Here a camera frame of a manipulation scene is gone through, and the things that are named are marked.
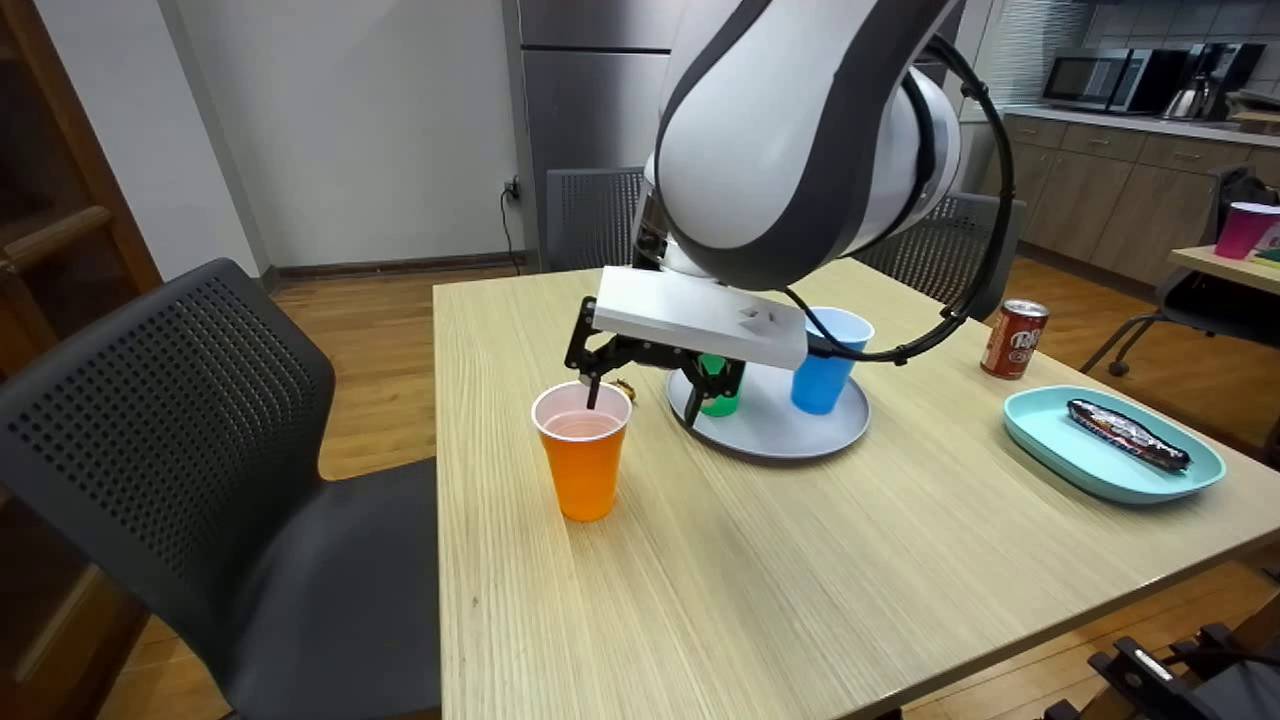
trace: floor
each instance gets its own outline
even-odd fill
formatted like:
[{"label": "floor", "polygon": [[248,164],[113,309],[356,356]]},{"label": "floor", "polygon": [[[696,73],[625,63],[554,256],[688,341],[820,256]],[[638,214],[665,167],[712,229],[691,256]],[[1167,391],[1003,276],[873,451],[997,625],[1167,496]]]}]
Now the floor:
[{"label": "floor", "polygon": [[[283,281],[274,298],[330,356],[340,386],[325,440],[325,476],[356,476],[388,467],[436,449],[432,403],[432,284],[468,276],[503,276],[507,264],[455,264],[425,271],[342,271]],[[1039,347],[1079,362],[1119,321],[1149,309],[1145,297],[1084,281],[1042,260],[1017,260],[1012,293],[1053,309]],[[1280,416],[1280,352],[1241,341],[1202,341],[1184,328],[1157,328],[1133,356],[1126,374],[1098,380],[1162,406],[1167,416],[1256,451]],[[948,683],[905,714],[1039,714],[1053,698],[1088,698],[1098,679],[1088,656],[1114,635],[1136,635],[1153,648],[1193,635],[1202,618],[1256,611],[1276,597],[1256,567],[1272,551],[1210,562],[1181,583],[1113,609],[1076,631],[1042,641],[1003,665],[993,665],[960,683]],[[103,698],[103,720],[217,720],[225,698],[201,661],[151,618]]]}]

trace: orange cup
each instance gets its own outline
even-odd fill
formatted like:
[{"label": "orange cup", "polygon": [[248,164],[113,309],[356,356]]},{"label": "orange cup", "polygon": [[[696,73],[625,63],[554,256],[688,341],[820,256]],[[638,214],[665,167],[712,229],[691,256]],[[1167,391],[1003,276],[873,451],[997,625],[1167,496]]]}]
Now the orange cup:
[{"label": "orange cup", "polygon": [[602,519],[611,510],[617,458],[631,419],[631,401],[620,386],[600,384],[597,406],[589,406],[589,391],[589,384],[569,380],[540,391],[526,406],[569,519]]}]

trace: blue cup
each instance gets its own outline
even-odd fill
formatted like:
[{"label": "blue cup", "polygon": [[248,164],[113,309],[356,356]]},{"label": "blue cup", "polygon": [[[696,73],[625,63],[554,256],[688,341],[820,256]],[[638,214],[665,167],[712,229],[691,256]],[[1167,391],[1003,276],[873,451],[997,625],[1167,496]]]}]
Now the blue cup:
[{"label": "blue cup", "polygon": [[[847,309],[811,309],[811,312],[847,352],[858,352],[876,336],[876,328]],[[791,403],[809,416],[829,416],[847,384],[847,372],[853,372],[853,360],[842,356],[803,356],[803,362],[791,374]]]}]

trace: plate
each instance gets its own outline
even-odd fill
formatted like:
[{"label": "plate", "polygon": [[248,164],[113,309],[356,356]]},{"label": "plate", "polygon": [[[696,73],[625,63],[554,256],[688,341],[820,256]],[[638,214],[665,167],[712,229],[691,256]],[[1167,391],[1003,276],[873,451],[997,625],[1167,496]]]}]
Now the plate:
[{"label": "plate", "polygon": [[[1157,463],[1145,463],[1126,457],[1123,449],[1091,436],[1076,419],[1067,419],[1067,401],[1095,401],[1104,406],[1114,406],[1133,419],[1139,419],[1149,432],[1162,436],[1167,443],[1184,449],[1193,463],[1184,473],[1162,473]],[[1030,451],[1039,463],[1060,473],[1065,478],[1079,485],[1091,496],[1104,496],[1113,504],[1172,504],[1184,496],[1195,496],[1228,476],[1228,463],[1186,436],[1184,429],[1159,419],[1157,412],[1091,391],[1091,386],[1030,386],[1003,401],[1003,429],[1009,436]]]},{"label": "plate", "polygon": [[[748,362],[735,395],[741,403],[731,416],[698,412],[691,436],[754,458],[816,458],[869,436],[869,395],[853,380],[829,416],[809,416],[791,403],[787,367]],[[673,372],[666,403],[676,419],[684,416],[684,401],[688,374]]]}]

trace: office chair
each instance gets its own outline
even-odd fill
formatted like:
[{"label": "office chair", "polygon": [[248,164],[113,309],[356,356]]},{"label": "office chair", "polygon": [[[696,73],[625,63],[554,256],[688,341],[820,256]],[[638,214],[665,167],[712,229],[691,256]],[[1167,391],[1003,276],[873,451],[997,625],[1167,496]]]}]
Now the office chair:
[{"label": "office chair", "polygon": [[[1214,245],[1228,207],[1234,201],[1264,201],[1276,203],[1276,190],[1266,190],[1264,178],[1256,178],[1248,167],[1233,167],[1214,178],[1214,201],[1202,220],[1202,245]],[[1079,372],[1091,372],[1095,360],[1104,360],[1114,342],[1119,352],[1113,356],[1108,372],[1126,374],[1126,352],[1136,341],[1149,336],[1149,328],[1162,322],[1186,322],[1202,336],[1241,336],[1256,342],[1276,342],[1280,347],[1280,297],[1202,276],[1202,271],[1172,271],[1157,289],[1157,309],[1145,314],[1123,321],[1084,362]]]},{"label": "office chair", "polygon": [[[879,267],[882,276],[913,284],[916,293],[951,302],[971,271],[979,267],[979,256],[988,246],[993,222],[997,222],[997,197],[967,197],[951,190],[942,197],[921,222],[908,233],[894,233],[873,246],[858,246],[856,260]],[[1012,203],[1009,233],[1020,233],[1025,203]],[[971,314],[988,321],[993,309],[1003,297],[1003,281],[1012,267],[1012,245],[1003,246],[997,276],[988,289],[979,289]]]},{"label": "office chair", "polygon": [[326,485],[330,367],[205,264],[0,386],[0,485],[164,617],[236,714],[441,704],[436,478]]}]

